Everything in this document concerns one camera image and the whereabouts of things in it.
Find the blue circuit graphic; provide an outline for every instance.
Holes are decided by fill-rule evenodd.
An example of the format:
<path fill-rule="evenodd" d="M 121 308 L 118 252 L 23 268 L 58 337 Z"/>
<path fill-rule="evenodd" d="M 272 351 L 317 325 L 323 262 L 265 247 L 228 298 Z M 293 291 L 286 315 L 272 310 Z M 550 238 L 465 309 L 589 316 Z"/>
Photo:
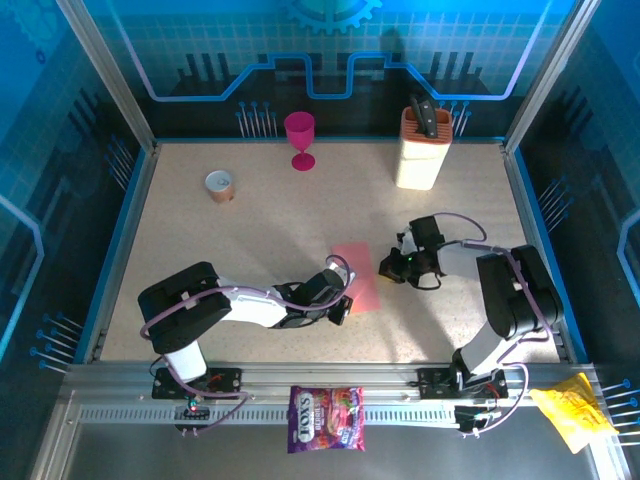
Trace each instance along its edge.
<path fill-rule="evenodd" d="M 362 20 L 371 18 L 371 10 L 381 7 L 380 0 L 284 0 L 282 6 L 289 19 L 300 27 L 310 27 L 313 33 L 324 31 L 331 35 L 336 30 L 347 33 L 348 27 L 359 28 Z"/>

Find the gray floor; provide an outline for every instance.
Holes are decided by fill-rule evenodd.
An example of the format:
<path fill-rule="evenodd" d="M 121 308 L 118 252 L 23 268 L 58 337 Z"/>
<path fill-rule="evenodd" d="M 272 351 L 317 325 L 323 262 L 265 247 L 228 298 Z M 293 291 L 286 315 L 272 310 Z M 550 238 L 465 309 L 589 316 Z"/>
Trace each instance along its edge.
<path fill-rule="evenodd" d="M 366 452 L 286 453 L 285 426 L 220 427 L 194 439 L 168 426 L 84 425 L 69 480 L 580 479 L 597 478 L 586 450 L 571 455 L 537 408 L 500 429 L 458 432 L 369 427 Z"/>

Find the blue wall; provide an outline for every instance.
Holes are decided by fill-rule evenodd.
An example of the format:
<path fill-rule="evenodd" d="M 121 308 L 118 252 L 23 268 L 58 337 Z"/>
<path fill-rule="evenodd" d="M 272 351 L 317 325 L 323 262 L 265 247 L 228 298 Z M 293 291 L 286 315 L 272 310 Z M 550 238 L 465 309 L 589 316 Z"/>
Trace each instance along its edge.
<path fill-rule="evenodd" d="M 0 477 L 8 479 L 27 478 L 38 453 L 78 337 L 62 317 L 85 322 L 139 146 L 55 2 L 0 2 L 0 45 Z"/>
<path fill-rule="evenodd" d="M 238 104 L 251 101 L 269 102 L 280 130 L 287 113 L 306 108 L 320 134 L 395 136 L 409 94 L 428 92 L 459 112 L 459 136 L 493 137 L 506 132 L 572 5 L 245 0 L 150 10 L 92 0 L 89 10 L 158 136 L 240 137 Z"/>
<path fill-rule="evenodd" d="M 605 383 L 640 382 L 640 226 L 627 221 L 640 207 L 638 25 L 640 3 L 601 3 L 522 142 L 587 353 L 611 367 Z"/>

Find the gear logo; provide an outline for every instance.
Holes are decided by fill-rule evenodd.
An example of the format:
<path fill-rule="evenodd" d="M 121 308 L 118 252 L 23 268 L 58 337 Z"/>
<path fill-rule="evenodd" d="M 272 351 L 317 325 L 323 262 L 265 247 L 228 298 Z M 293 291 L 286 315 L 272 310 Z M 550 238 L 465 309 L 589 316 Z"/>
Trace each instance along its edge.
<path fill-rule="evenodd" d="M 13 15 L 31 43 L 43 49 L 58 32 L 54 0 L 0 0 L 0 12 Z"/>
<path fill-rule="evenodd" d="M 282 6 L 289 19 L 298 20 L 300 27 L 311 27 L 313 33 L 324 30 L 331 35 L 336 30 L 347 33 L 347 27 L 360 27 L 361 20 L 371 18 L 371 10 L 381 7 L 380 0 L 284 0 Z"/>

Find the metal pin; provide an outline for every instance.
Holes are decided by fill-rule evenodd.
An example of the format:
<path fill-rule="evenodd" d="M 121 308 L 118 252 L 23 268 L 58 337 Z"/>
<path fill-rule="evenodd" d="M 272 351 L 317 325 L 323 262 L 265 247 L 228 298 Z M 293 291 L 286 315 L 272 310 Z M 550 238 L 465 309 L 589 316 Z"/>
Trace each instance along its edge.
<path fill-rule="evenodd" d="M 240 127 L 240 133 L 242 134 L 242 138 L 245 138 L 244 128 L 242 128 L 242 112 L 236 112 L 236 117 L 238 117 L 238 126 Z"/>
<path fill-rule="evenodd" d="M 40 362 L 38 362 L 38 367 L 40 368 L 40 370 L 44 370 L 45 368 L 48 368 L 49 370 L 55 370 L 56 372 L 60 372 L 64 375 L 67 374 L 66 370 L 62 370 L 61 368 L 57 368 L 57 367 L 54 367 L 53 365 L 49 365 L 44 360 L 40 360 Z"/>
<path fill-rule="evenodd" d="M 78 341 L 75 338 L 71 338 L 70 336 L 65 335 L 64 333 L 60 333 L 56 327 L 53 327 L 51 329 L 51 335 L 53 335 L 54 337 L 55 336 L 62 337 L 64 339 L 69 340 L 70 342 L 73 342 L 73 343 L 76 343 L 76 344 L 78 343 Z"/>
<path fill-rule="evenodd" d="M 58 313 L 56 313 L 56 318 L 57 318 L 58 320 L 64 320 L 65 322 L 70 323 L 71 325 L 73 325 L 74 327 L 77 327 L 77 328 L 78 328 L 78 329 L 80 329 L 80 330 L 82 330 L 82 329 L 84 328 L 84 327 L 83 327 L 82 325 L 80 325 L 79 323 L 76 323 L 76 322 L 74 322 L 73 320 L 71 320 L 70 318 L 65 317 L 65 316 L 64 316 L 64 313 L 62 313 L 62 312 L 58 312 Z"/>
<path fill-rule="evenodd" d="M 462 117 L 460 116 L 460 112 L 453 112 L 453 121 L 451 122 L 451 128 L 453 129 L 454 137 L 458 135 L 458 128 L 456 127 L 456 125 L 459 127 L 461 121 Z"/>
<path fill-rule="evenodd" d="M 258 128 L 258 136 L 260 136 L 260 122 L 258 122 L 258 110 L 256 110 L 258 102 L 251 102 L 250 105 L 251 108 L 253 108 L 253 118 L 255 118 L 256 127 Z"/>
<path fill-rule="evenodd" d="M 566 180 L 566 177 L 564 175 L 562 177 L 560 177 L 560 180 L 558 180 L 558 183 L 556 183 L 553 186 L 553 188 L 546 193 L 546 196 L 548 197 L 549 195 L 551 195 L 562 184 L 562 182 L 564 182 L 565 180 Z M 538 199 L 538 204 L 540 204 L 544 200 L 545 200 L 545 194 L 543 193 L 542 195 L 540 195 L 540 198 Z"/>
<path fill-rule="evenodd" d="M 265 117 L 267 118 L 267 126 L 269 127 L 269 136 L 273 137 L 273 133 L 271 132 L 271 117 L 269 116 L 269 105 L 271 105 L 269 102 L 262 102 L 262 106 L 264 107 L 265 111 Z"/>
<path fill-rule="evenodd" d="M 131 156 L 131 153 L 129 152 L 127 147 L 124 145 L 124 140 L 121 139 L 120 141 L 118 141 L 118 139 L 115 137 L 115 135 L 111 135 L 111 138 L 116 142 L 116 145 L 118 146 L 120 151 L 129 160 L 129 163 L 131 163 L 131 165 L 136 163 L 135 160 L 133 159 L 133 157 Z"/>
<path fill-rule="evenodd" d="M 622 422 L 622 423 L 614 423 L 613 426 L 618 427 L 628 427 L 629 425 L 640 425 L 640 417 L 636 418 L 633 422 Z"/>
<path fill-rule="evenodd" d="M 111 167 L 111 170 L 109 171 L 109 173 L 111 172 L 114 173 L 113 178 L 117 178 L 118 180 L 120 180 L 119 183 L 126 185 L 128 183 L 127 176 L 124 174 L 124 172 L 122 172 L 121 170 L 122 167 L 118 166 L 116 164 L 116 161 L 112 160 L 111 157 L 109 157 L 109 155 L 107 155 L 106 153 L 104 155 L 104 159 L 107 161 L 107 163 Z"/>
<path fill-rule="evenodd" d="M 462 122 L 462 128 L 460 128 L 460 137 L 464 133 L 464 129 L 467 127 L 467 122 L 469 121 L 469 117 L 471 116 L 471 112 L 467 110 L 464 114 L 464 122 Z"/>
<path fill-rule="evenodd" d="M 573 202 L 575 201 L 575 199 L 573 197 L 571 197 L 569 200 L 567 200 L 567 202 L 561 202 L 563 204 L 562 207 L 560 207 L 560 210 L 555 210 L 553 213 L 553 217 L 551 216 L 552 214 L 547 215 L 547 218 L 550 218 L 550 220 L 548 222 L 545 222 L 547 224 L 551 224 L 555 221 L 555 219 L 557 217 L 560 216 L 561 213 L 563 213 L 564 211 L 566 211 L 571 205 L 573 205 Z"/>
<path fill-rule="evenodd" d="M 57 348 L 54 348 L 53 345 L 51 345 L 50 343 L 47 343 L 44 346 L 44 351 L 47 353 L 57 353 L 58 355 L 62 355 L 63 357 L 68 357 L 71 360 L 73 360 L 73 355 L 69 355 L 67 352 L 63 352 L 62 350 L 58 350 Z"/>
<path fill-rule="evenodd" d="M 555 230 L 555 228 L 560 225 L 563 221 L 565 221 L 567 218 L 569 218 L 569 212 L 564 212 L 562 214 L 562 217 L 560 217 L 553 225 L 551 225 L 551 227 L 549 227 L 547 229 L 547 233 L 551 233 Z"/>
<path fill-rule="evenodd" d="M 68 348 L 69 350 L 74 350 L 75 351 L 75 349 L 76 349 L 75 347 L 72 347 L 71 345 L 67 345 L 66 343 L 61 342 L 60 340 L 56 340 L 53 337 L 49 337 L 48 335 L 45 335 L 42 330 L 38 330 L 36 332 L 36 338 L 38 340 L 41 340 L 41 339 L 44 338 L 45 340 L 49 340 L 50 342 L 53 342 L 53 343 L 55 343 L 57 345 L 60 345 L 60 346 L 65 347 L 65 348 Z"/>
<path fill-rule="evenodd" d="M 631 405 L 633 408 L 638 408 L 638 400 L 636 400 L 636 397 L 631 397 L 628 402 L 607 405 L 607 408 L 611 410 L 612 408 L 626 407 L 628 405 Z"/>
<path fill-rule="evenodd" d="M 465 100 L 464 102 L 462 102 L 462 111 L 460 112 L 460 120 L 462 120 L 462 117 L 464 117 L 464 112 L 467 111 L 468 106 L 469 106 L 469 100 Z"/>
<path fill-rule="evenodd" d="M 113 145 L 111 144 L 107 145 L 107 149 L 111 152 L 113 157 L 116 159 L 116 161 L 118 162 L 118 165 L 120 165 L 123 171 L 127 174 L 127 178 L 130 178 L 131 173 L 133 172 L 133 169 L 131 168 L 131 165 L 129 165 L 129 162 L 127 162 L 127 159 L 124 158 L 124 156 L 120 152 L 116 152 L 116 149 L 113 148 Z"/>
<path fill-rule="evenodd" d="M 564 194 L 563 191 L 561 190 L 555 190 L 554 192 L 551 192 L 549 195 L 547 195 L 547 197 L 540 203 L 540 210 L 546 210 L 549 208 L 549 205 L 551 205 L 555 200 L 557 200 L 558 198 L 562 198 L 562 195 Z"/>
<path fill-rule="evenodd" d="M 125 192 L 127 191 L 127 187 L 124 186 L 124 184 L 122 183 L 122 180 L 118 178 L 118 176 L 116 175 L 116 172 L 111 167 L 109 167 L 109 175 L 113 177 L 113 179 L 116 181 L 116 183 L 122 190 L 124 190 Z"/>
<path fill-rule="evenodd" d="M 42 358 L 46 358 L 47 360 L 53 360 L 54 362 L 62 363 L 63 365 L 69 365 L 69 362 L 65 362 L 64 360 L 60 360 L 59 358 L 52 357 L 51 355 L 45 355 L 44 353 L 39 352 L 36 347 L 31 347 L 29 349 L 29 355 L 31 355 L 32 357 L 38 355 Z"/>
<path fill-rule="evenodd" d="M 452 125 L 454 127 L 454 133 L 453 133 L 454 136 L 456 136 L 456 137 L 460 136 L 460 130 L 461 130 L 461 127 L 462 127 L 462 122 L 464 121 L 465 118 L 466 118 L 466 116 L 465 116 L 465 112 L 464 112 L 464 109 L 463 109 L 462 112 L 460 112 L 460 115 L 458 116 L 458 124 L 455 125 L 455 122 L 454 122 L 454 125 Z"/>
<path fill-rule="evenodd" d="M 560 203 L 558 203 L 558 205 L 556 205 L 553 210 L 551 210 L 550 212 L 547 212 L 544 214 L 544 223 L 548 224 L 549 220 L 551 220 L 552 218 L 555 217 L 556 213 L 558 213 L 559 211 L 562 211 L 562 209 L 565 207 L 566 203 L 564 200 L 561 200 Z"/>
<path fill-rule="evenodd" d="M 614 388 L 620 388 L 620 387 L 631 388 L 631 381 L 628 378 L 625 378 L 622 381 L 622 383 L 618 383 L 617 385 L 611 385 L 610 387 L 605 387 L 605 388 L 602 388 L 601 390 L 603 392 L 606 392 L 608 390 L 613 390 Z"/>
<path fill-rule="evenodd" d="M 247 132 L 247 135 L 249 135 L 249 123 L 247 122 L 247 112 L 245 112 L 244 110 L 244 107 L 246 107 L 247 104 L 244 102 L 238 102 L 238 105 L 242 109 L 242 117 L 244 118 L 244 129 Z"/>
<path fill-rule="evenodd" d="M 44 323 L 53 323 L 54 325 L 57 325 L 58 327 L 60 327 L 60 328 L 62 328 L 62 329 L 64 329 L 64 330 L 66 330 L 67 332 L 71 332 L 71 333 L 73 333 L 74 335 L 80 336 L 80 332 L 78 332 L 78 331 L 74 330 L 73 328 L 69 328 L 69 327 L 67 327 L 66 325 L 64 325 L 64 324 L 62 324 L 62 323 L 60 323 L 60 322 L 56 322 L 53 318 L 51 318 L 51 317 L 50 317 L 48 314 L 46 314 L 46 313 L 42 316 L 42 321 L 43 321 Z"/>
<path fill-rule="evenodd" d="M 253 112 L 248 112 L 247 117 L 249 117 L 249 125 L 251 125 L 251 133 L 253 133 L 253 138 L 256 138 L 256 127 L 253 125 Z"/>
<path fill-rule="evenodd" d="M 544 192 L 542 192 L 540 194 L 540 197 L 538 198 L 538 203 L 540 203 L 540 200 L 544 198 L 544 196 L 547 194 L 547 192 L 549 192 L 549 190 L 551 190 L 551 188 L 558 183 L 558 180 L 556 180 L 555 178 L 553 180 L 551 180 L 551 182 L 549 183 L 549 185 L 547 186 L 547 188 L 544 189 Z"/>
<path fill-rule="evenodd" d="M 615 415 L 611 415 L 611 418 L 625 417 L 627 415 L 637 415 L 638 413 L 640 413 L 640 410 L 630 410 L 628 412 L 616 413 Z"/>
<path fill-rule="evenodd" d="M 605 400 L 611 400 L 612 398 L 624 397 L 625 395 L 631 395 L 633 393 L 638 393 L 638 392 L 640 392 L 640 389 L 638 389 L 638 390 L 629 390 L 628 392 L 618 393 L 616 395 L 609 395 L 608 397 L 604 397 L 604 399 Z"/>
<path fill-rule="evenodd" d="M 564 194 L 567 193 L 567 189 L 565 188 L 562 193 L 560 193 L 560 195 L 558 195 L 556 197 L 556 199 L 553 202 L 549 202 L 547 203 L 544 207 L 542 207 L 542 216 L 544 217 L 545 215 L 547 215 L 549 213 L 549 211 L 556 206 L 556 204 L 558 202 L 560 202 L 562 200 L 562 197 L 564 196 Z"/>
<path fill-rule="evenodd" d="M 258 112 L 258 115 L 260 116 L 260 122 L 262 122 L 262 133 L 264 133 L 264 137 L 267 138 L 269 135 L 267 135 L 267 129 L 264 126 L 264 112 Z"/>
<path fill-rule="evenodd" d="M 271 123 L 273 124 L 274 137 L 278 138 L 278 124 L 276 123 L 276 112 L 271 112 Z"/>

